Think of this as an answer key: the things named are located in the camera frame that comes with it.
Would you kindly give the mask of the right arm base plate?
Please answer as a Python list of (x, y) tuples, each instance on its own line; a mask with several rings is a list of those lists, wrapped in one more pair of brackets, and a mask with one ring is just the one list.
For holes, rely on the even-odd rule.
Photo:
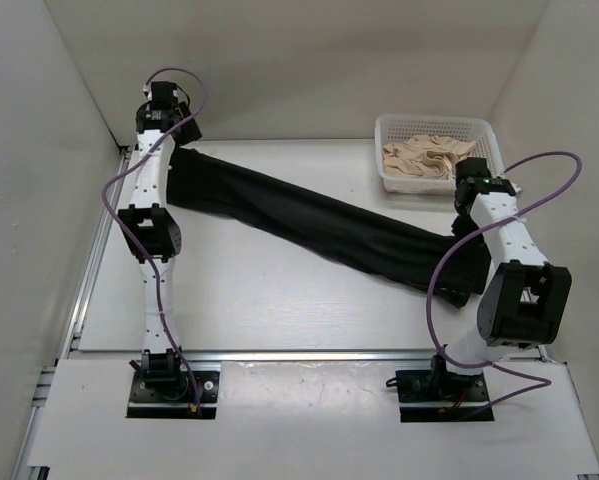
[(495, 420), (483, 374), (439, 380), (431, 370), (397, 370), (385, 386), (396, 389), (401, 423)]

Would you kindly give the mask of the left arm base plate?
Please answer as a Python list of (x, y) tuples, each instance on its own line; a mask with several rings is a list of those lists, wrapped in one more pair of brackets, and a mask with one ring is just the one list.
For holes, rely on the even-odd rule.
[(183, 374), (183, 384), (174, 390), (151, 389), (133, 373), (126, 417), (130, 419), (214, 420), (217, 414), (221, 370), (203, 367), (194, 376), (201, 389), (201, 403), (196, 405), (194, 389)]

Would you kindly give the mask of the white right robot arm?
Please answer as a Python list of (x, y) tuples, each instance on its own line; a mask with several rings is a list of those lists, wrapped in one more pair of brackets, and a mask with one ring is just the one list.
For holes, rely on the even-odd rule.
[(443, 260), (474, 239), (485, 242), (494, 275), (477, 309), (476, 325), (459, 340), (437, 343), (428, 387), (449, 400), (474, 385), (483, 370), (506, 355), (555, 341), (572, 285), (565, 267), (541, 253), (518, 209), (512, 183), (491, 175), (483, 158), (456, 166), (455, 208), (477, 229), (458, 241)]

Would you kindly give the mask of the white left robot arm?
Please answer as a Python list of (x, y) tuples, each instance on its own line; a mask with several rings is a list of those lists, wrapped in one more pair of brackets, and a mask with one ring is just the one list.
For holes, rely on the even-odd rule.
[(173, 324), (173, 273), (182, 236), (166, 208), (167, 176), (178, 134), (160, 137), (188, 113), (186, 103), (179, 100), (170, 106), (151, 100), (139, 107), (131, 196), (117, 211), (128, 229), (127, 245), (140, 265), (145, 296), (144, 338), (136, 370), (144, 388), (167, 401), (182, 399), (192, 386), (177, 354), (181, 342)]

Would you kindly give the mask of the black trousers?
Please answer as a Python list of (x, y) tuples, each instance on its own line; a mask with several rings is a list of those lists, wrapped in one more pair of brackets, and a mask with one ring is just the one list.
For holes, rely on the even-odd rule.
[(179, 208), (237, 220), (331, 261), (426, 292), (456, 308), (486, 287), (490, 254), (482, 239), (460, 239), (353, 206), (195, 149), (172, 154), (167, 201)]

